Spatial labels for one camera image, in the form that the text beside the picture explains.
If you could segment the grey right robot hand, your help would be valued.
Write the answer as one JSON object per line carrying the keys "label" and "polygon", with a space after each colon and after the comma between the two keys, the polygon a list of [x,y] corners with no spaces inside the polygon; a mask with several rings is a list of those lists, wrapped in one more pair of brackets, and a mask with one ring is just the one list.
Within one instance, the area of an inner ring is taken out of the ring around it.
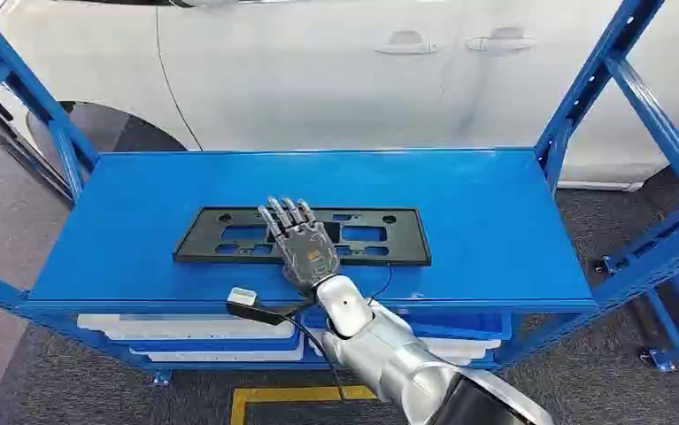
{"label": "grey right robot hand", "polygon": [[338,273],[336,248],[304,200],[270,196],[267,202],[258,212],[282,252],[283,272],[300,294],[310,297],[315,287]]}

